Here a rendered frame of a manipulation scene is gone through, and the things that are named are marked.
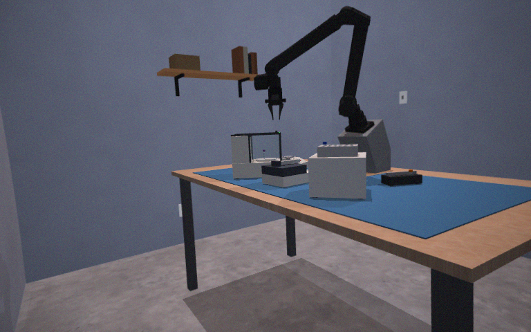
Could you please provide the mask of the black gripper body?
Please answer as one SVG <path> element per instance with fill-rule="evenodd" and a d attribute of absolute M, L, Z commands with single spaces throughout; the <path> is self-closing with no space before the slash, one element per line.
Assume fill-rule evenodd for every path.
<path fill-rule="evenodd" d="M 271 104 L 276 104 L 276 105 L 280 105 L 280 104 L 283 104 L 282 102 L 286 102 L 286 98 L 284 99 L 279 99 L 279 100 L 265 100 L 266 103 L 268 103 L 268 105 L 271 105 Z"/>

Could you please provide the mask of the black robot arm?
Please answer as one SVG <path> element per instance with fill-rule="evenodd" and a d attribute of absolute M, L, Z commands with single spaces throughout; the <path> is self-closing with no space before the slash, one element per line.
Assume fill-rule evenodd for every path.
<path fill-rule="evenodd" d="M 276 58 L 274 57 L 275 59 L 271 59 L 271 62 L 268 62 L 265 66 L 266 73 L 257 75 L 254 78 L 255 89 L 268 89 L 269 100 L 271 98 L 272 100 L 282 99 L 281 78 L 277 75 L 279 71 L 323 39 L 339 30 L 342 25 L 354 25 L 344 93 L 339 101 L 339 115 L 348 117 L 349 126 L 345 128 L 346 132 L 365 133 L 375 124 L 374 121 L 366 120 L 366 116 L 360 110 L 355 96 L 370 21 L 371 17 L 367 14 L 350 6 L 345 6 L 337 15 L 333 15 L 290 48 L 277 55 Z M 268 87 L 271 89 L 271 95 Z"/>

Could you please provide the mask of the blue bench mat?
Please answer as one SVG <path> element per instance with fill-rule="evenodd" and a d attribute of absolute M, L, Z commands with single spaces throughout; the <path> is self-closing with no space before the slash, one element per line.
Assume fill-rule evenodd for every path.
<path fill-rule="evenodd" d="M 366 199 L 309 197 L 309 183 L 279 187 L 261 178 L 233 178 L 232 168 L 193 172 L 352 219 L 428 239 L 531 201 L 531 187 L 422 176 L 422 183 L 389 186 L 366 177 Z"/>

